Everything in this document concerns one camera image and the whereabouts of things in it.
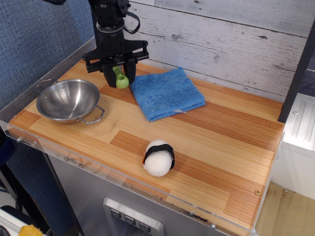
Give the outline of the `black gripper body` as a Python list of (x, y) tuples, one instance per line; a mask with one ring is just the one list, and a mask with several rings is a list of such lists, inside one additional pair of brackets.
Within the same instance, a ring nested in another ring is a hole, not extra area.
[(138, 63), (147, 59), (148, 42), (145, 40), (127, 40), (124, 38), (124, 26), (94, 28), (96, 48), (82, 56), (89, 73), (103, 71), (103, 68)]

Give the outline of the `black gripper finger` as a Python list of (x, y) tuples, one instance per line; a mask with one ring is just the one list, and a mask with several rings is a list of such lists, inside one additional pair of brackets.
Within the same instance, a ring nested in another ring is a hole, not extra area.
[(116, 77), (113, 68), (105, 65), (102, 65), (101, 68), (108, 85), (116, 88)]
[(123, 64), (125, 75), (129, 79), (129, 83), (132, 84), (136, 77), (136, 62), (128, 61)]

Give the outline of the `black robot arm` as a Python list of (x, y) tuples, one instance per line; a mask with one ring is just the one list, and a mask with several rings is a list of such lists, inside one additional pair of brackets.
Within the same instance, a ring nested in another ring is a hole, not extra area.
[(133, 30), (125, 27), (124, 17), (139, 18), (128, 12), (127, 0), (91, 0), (96, 48), (82, 56), (89, 73), (102, 72), (112, 88), (124, 89), (133, 83), (136, 76), (136, 64), (147, 59), (148, 42), (145, 40), (127, 40), (124, 31), (135, 34), (140, 23)]

